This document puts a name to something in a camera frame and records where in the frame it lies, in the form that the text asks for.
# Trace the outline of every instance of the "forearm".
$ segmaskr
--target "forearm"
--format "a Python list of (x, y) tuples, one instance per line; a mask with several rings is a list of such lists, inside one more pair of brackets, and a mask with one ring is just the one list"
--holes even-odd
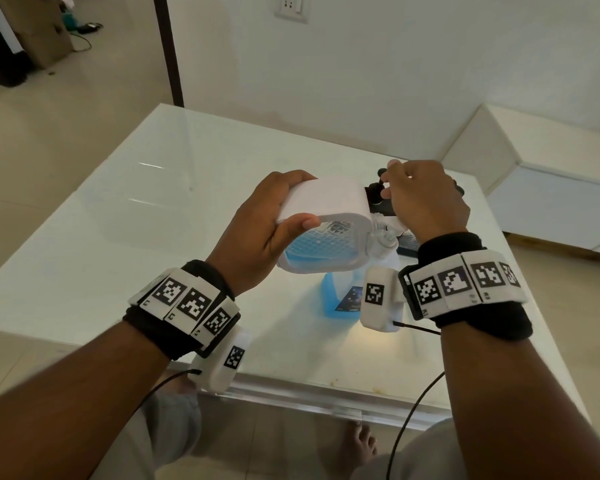
[(87, 478), (168, 364), (121, 322), (0, 396), (0, 478)]
[(600, 479), (600, 440), (529, 340), (442, 329), (449, 397), (469, 478)]

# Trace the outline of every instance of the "gray shorts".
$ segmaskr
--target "gray shorts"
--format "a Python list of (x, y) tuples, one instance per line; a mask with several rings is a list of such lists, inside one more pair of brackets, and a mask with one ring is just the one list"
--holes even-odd
[[(156, 469), (191, 453), (201, 427), (197, 395), (157, 393), (132, 416), (91, 478), (153, 480)], [(351, 480), (384, 480), (388, 460), (389, 455), (376, 457)], [(396, 453), (391, 478), (466, 480), (453, 421), (429, 428)]]

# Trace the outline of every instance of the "hand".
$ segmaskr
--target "hand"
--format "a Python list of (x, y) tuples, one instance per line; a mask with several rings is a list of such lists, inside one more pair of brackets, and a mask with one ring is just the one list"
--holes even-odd
[(391, 199), (395, 215), (420, 244), (439, 235), (466, 232), (470, 209), (439, 162), (391, 160), (380, 178), (389, 182), (380, 195)]
[(280, 205), (291, 187), (314, 179), (304, 170), (270, 173), (235, 213), (207, 258), (234, 295), (263, 281), (296, 237), (320, 225), (320, 219), (313, 214), (295, 214), (276, 225)]

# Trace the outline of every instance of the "cardboard box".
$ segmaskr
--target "cardboard box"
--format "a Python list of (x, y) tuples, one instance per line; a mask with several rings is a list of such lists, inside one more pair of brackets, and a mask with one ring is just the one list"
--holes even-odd
[(34, 33), (16, 33), (16, 37), (33, 63), (42, 69), (64, 59), (73, 50), (64, 25), (51, 23), (37, 28)]
[(50, 23), (62, 25), (58, 0), (0, 0), (0, 8), (12, 30), (33, 34)]

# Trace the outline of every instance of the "wrist strap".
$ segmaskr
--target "wrist strap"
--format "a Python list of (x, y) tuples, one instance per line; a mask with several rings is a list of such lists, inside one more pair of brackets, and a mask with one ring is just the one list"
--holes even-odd
[(240, 320), (224, 278), (200, 260), (168, 269), (129, 303), (123, 320), (172, 360), (190, 352), (208, 357)]
[[(421, 319), (423, 316), (416, 290), (414, 290), (413, 287), (414, 283), (412, 281), (409, 281), (409, 284), (406, 283), (405, 278), (408, 277), (409, 274), (416, 272), (415, 276), (418, 276), (418, 269), (430, 265), (435, 267), (434, 263), (437, 264), (442, 260), (453, 260), (451, 257), (455, 255), (465, 255), (464, 253), (466, 253), (466, 255), (471, 256), (471, 251), (480, 251), (484, 249), (480, 237), (469, 232), (442, 235), (425, 242), (418, 250), (418, 265), (407, 266), (407, 268), (403, 269), (399, 274), (400, 283), (405, 291), (404, 294), (405, 297), (407, 297), (414, 318)], [(511, 268), (507, 270), (501, 264), (496, 267), (500, 272), (500, 277), (508, 279), (506, 273), (510, 271)], [(473, 270), (469, 271), (467, 266), (464, 266), (464, 271), (468, 271), (467, 275), (471, 275), (472, 279), (476, 279), (476, 274)], [(497, 292), (494, 293), (494, 290), (496, 290), (495, 287), (491, 290), (491, 293), (489, 293), (490, 296), (497, 294)], [(431, 319), (439, 328), (451, 323), (465, 321), (480, 331), (504, 340), (522, 340), (531, 336), (533, 333), (532, 324), (521, 303), (515, 301), (484, 303), (485, 300), (483, 294), (478, 296), (478, 293), (476, 292), (475, 295), (475, 306), (453, 309), (453, 306), (448, 306), (445, 303), (444, 313), (433, 316)]]

